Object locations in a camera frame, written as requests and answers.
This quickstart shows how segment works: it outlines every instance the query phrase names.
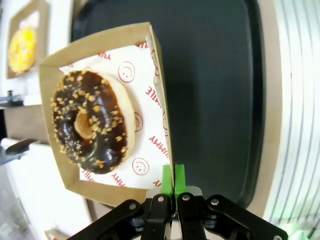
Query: black tray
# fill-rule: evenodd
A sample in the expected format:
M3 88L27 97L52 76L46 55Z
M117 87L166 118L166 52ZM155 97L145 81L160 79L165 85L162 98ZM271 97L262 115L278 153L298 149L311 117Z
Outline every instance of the black tray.
M265 114L257 3L91 0L72 24L72 41L141 22L151 22L161 44L173 156L186 183L247 207Z

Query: cardboard box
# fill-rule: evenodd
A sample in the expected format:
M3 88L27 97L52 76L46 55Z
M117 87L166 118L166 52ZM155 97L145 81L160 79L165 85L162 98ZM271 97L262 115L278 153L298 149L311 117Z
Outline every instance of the cardboard box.
M79 179L79 168L69 163L68 157L60 153L60 146L54 137L54 124L52 123L52 108L50 107L52 98L55 94L58 82L64 77L60 67L69 65L78 60L102 53L104 51L117 49L129 45L138 46L146 41L150 36L155 49L155 60L159 63L160 77L155 83L157 96L163 110L167 113L166 93L164 88L164 73L162 67L162 55L159 42L155 36L150 23L138 23L127 26L112 28L87 36L73 42L68 47L47 57L39 66L39 81L42 98L43 114L49 141L53 150L54 158L58 166L64 186L77 194L88 199L117 206L127 199L135 199L143 202L146 197L145 189L128 188L120 186L105 185L96 182L83 181ZM170 130L168 129L167 148L169 152L170 164L172 165Z
M6 77L8 79L16 78L18 75L13 72L8 63L8 51L10 42L15 35L15 33L20 28L20 23L25 20L27 17L32 15L35 12L39 12L39 23L38 28L36 29L37 40L36 40L36 48L37 48L37 57L35 62L35 67L47 56L47 29L48 29L48 14L49 14L49 4L46 0L32 0L28 5L22 8L14 17L10 20L9 26L9 36L7 43L7 52L6 52L6 65L7 72Z

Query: donut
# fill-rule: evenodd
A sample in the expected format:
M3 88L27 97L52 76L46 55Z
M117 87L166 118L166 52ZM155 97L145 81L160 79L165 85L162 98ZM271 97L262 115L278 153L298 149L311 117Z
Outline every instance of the donut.
M74 71L51 100L54 136L71 163L106 174L128 159L136 123L121 83L105 73Z
M8 52L8 63L14 73L29 70L36 62L36 30L30 26L20 28L13 36Z

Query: donut hole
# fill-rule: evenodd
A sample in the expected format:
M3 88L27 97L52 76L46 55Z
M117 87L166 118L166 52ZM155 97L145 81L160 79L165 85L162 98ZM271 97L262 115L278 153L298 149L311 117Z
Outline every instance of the donut hole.
M79 111L74 121L74 129L84 140L90 140L93 131L90 127L89 116L86 112Z

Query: yellow sprinkled donut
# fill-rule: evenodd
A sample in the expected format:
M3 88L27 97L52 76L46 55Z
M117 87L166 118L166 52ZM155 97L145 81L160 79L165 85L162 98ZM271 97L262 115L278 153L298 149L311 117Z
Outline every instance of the yellow sprinkled donut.
M36 30L30 26L24 26L14 34L8 54L9 66L13 72L27 71L35 64L36 39Z

